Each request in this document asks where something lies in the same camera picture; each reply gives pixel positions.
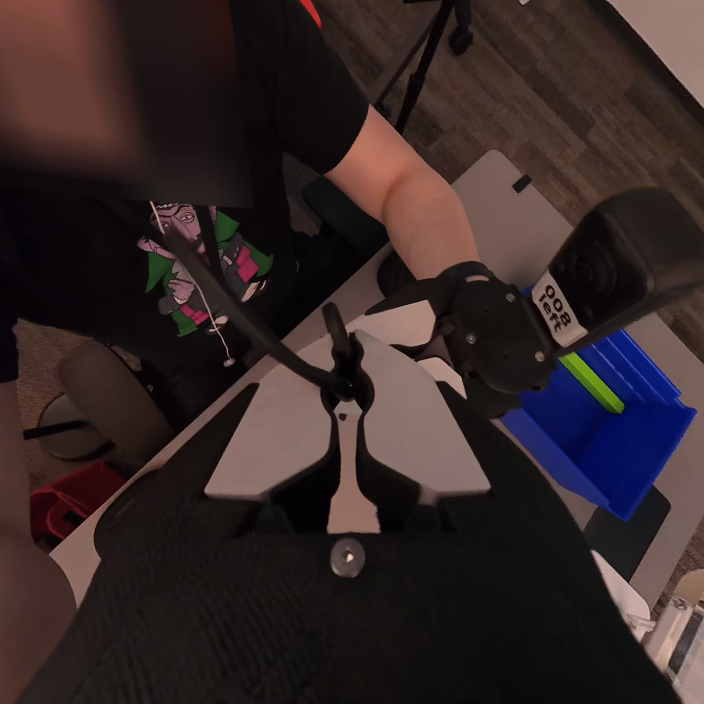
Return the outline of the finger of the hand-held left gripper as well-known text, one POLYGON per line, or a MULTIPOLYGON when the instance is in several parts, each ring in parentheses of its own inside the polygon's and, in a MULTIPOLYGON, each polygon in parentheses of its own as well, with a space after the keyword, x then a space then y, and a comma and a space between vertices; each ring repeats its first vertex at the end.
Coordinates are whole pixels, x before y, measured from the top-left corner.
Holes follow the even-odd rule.
POLYGON ((431 374, 436 382, 448 384, 485 418, 500 419, 523 407, 518 394, 498 392, 476 374, 461 375, 440 357, 427 357, 419 360, 418 364, 431 374))
POLYGON ((453 285, 444 280, 409 284, 365 312, 365 332, 391 347, 427 346, 436 321, 449 312, 452 294, 453 285))

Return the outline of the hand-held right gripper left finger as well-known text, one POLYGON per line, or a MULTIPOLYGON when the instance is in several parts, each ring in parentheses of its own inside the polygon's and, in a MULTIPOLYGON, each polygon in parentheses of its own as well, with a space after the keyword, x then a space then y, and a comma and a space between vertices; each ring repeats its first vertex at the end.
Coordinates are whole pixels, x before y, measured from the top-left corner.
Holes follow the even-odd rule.
POLYGON ((326 533, 341 479, 335 410, 344 395, 324 390, 282 364, 252 389, 204 493, 272 503, 297 531, 326 533))

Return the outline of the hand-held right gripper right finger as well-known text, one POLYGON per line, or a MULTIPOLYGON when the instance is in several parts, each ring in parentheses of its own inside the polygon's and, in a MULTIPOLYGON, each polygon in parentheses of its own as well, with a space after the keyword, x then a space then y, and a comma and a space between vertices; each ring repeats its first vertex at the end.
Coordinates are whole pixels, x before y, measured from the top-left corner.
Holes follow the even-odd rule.
POLYGON ((377 509, 380 532, 398 532, 418 506, 487 495, 490 481, 443 392, 472 409, 448 384, 436 382, 418 360, 364 330, 359 390, 365 392, 357 426, 356 479, 377 509))

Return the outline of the long green block bar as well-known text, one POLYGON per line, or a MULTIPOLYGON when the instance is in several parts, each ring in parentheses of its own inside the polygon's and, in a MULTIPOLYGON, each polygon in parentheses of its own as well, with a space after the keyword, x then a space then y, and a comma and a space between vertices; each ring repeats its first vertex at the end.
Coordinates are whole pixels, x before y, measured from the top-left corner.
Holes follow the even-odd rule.
POLYGON ((577 353, 559 357, 558 361, 603 409, 614 415, 624 412, 624 402, 577 353))

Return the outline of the blue plastic bin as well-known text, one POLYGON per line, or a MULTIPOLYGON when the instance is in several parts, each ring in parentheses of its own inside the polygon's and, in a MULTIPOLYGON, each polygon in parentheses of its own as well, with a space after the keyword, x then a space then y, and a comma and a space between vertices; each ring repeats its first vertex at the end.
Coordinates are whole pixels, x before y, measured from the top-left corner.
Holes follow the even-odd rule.
POLYGON ((561 487, 628 520, 698 415, 627 330, 579 357, 619 399, 607 410, 562 363, 502 423, 561 487))

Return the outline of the person's left forearm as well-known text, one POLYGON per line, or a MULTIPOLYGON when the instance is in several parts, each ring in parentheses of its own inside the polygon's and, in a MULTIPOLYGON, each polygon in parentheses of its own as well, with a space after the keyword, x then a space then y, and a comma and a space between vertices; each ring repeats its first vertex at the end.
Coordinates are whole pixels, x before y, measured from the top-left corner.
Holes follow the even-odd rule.
POLYGON ((457 194, 371 105, 347 154, 324 177, 383 224, 416 279, 480 261, 457 194))

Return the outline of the person's right forearm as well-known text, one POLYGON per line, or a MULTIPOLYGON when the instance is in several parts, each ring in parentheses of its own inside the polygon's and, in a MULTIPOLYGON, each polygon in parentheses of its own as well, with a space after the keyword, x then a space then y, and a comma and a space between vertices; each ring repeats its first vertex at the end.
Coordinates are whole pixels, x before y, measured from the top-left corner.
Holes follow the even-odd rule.
POLYGON ((29 477, 15 382, 1 383, 1 702, 16 703, 76 613, 64 572, 30 531, 29 477))

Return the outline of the black mesh wrist rest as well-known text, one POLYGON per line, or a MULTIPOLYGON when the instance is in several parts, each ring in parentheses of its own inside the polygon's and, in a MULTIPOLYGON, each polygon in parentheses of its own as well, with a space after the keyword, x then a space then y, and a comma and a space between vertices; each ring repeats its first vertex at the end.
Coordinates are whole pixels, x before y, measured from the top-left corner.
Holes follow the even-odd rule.
POLYGON ((376 276, 377 285, 384 298, 388 298, 405 287, 417 282, 399 254, 392 250, 382 261, 376 276))

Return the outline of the black office chair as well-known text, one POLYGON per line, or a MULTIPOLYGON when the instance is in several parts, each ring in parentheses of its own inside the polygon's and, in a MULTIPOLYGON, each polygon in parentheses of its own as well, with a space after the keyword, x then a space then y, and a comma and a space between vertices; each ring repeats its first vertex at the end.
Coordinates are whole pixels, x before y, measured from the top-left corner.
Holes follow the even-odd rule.
POLYGON ((320 218, 321 233, 335 234, 365 260, 371 259, 389 242, 386 228, 369 216, 325 177, 318 177, 302 189, 309 209, 320 218))

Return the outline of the red plastic crate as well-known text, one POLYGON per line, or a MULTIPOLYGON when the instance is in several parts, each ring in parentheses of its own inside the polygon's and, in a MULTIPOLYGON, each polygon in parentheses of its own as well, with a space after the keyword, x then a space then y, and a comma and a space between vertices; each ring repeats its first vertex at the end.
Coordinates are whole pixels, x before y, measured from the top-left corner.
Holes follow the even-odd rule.
POLYGON ((94 461, 30 495, 30 531, 41 549, 56 548, 127 482, 115 466, 94 461))

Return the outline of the black rolling sign stand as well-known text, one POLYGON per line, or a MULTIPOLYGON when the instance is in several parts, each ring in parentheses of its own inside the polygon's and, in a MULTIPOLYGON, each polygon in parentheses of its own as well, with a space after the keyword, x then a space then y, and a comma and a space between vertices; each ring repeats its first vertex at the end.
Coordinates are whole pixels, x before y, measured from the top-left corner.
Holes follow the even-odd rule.
POLYGON ((452 15, 455 17, 455 27, 448 36, 448 45, 453 55, 462 55, 474 40, 471 1, 405 1, 404 4, 421 7, 415 24, 366 91, 367 98, 374 108, 384 118, 391 118, 392 112, 385 105, 386 98, 402 74, 419 55, 418 65, 408 78, 402 105, 394 125, 400 135, 404 133, 418 102, 427 73, 452 15))

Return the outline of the document display board with stand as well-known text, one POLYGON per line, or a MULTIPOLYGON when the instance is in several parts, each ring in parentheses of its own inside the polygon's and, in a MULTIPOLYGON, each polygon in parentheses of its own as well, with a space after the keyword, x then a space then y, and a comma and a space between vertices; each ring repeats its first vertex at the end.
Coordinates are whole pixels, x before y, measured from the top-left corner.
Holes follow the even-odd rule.
POLYGON ((594 560, 631 634, 683 703, 703 702, 703 570, 684 575, 654 619, 645 600, 596 551, 594 560))

